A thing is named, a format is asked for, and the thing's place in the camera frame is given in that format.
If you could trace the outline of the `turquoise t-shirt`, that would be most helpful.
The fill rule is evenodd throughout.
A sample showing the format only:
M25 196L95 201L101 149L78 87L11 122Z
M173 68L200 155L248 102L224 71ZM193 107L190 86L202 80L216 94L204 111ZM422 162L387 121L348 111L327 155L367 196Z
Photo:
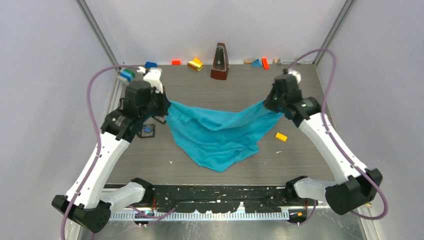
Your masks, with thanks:
M262 101L240 112L171 101L166 122L176 145L198 166L222 173L256 155L258 142L282 116L265 108Z

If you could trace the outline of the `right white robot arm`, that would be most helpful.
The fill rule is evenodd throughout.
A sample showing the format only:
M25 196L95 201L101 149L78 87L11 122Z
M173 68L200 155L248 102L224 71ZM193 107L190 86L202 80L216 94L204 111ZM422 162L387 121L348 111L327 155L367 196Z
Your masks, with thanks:
M322 106L313 97L303 97L299 78L283 73L274 78L263 105L282 113L315 145L329 166L334 180L315 180L299 176L285 185L285 198L291 205L304 199L327 203L339 215L344 215L371 202L383 176L377 169L368 168L342 141Z

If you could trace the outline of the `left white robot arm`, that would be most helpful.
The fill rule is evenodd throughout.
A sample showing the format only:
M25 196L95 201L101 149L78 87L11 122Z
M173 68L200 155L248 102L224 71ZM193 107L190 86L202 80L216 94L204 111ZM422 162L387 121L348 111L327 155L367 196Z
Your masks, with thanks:
M148 207L154 199L153 187L138 177L111 193L103 193L103 189L118 159L143 130L145 121L164 117L169 107L160 80L131 82L121 106L107 114L97 130L97 145L75 184L66 194L56 195L52 206L94 234L118 211L135 203Z

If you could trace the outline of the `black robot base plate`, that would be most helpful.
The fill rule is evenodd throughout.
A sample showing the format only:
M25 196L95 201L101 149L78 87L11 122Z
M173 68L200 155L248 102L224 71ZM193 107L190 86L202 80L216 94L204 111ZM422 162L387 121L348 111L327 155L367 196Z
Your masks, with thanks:
M234 214L242 208L251 216L281 214L283 207L299 207L287 216L290 223L302 224L318 206L317 200L292 196L293 191L277 185L155 185L141 178L133 183L146 188L139 206L167 214Z

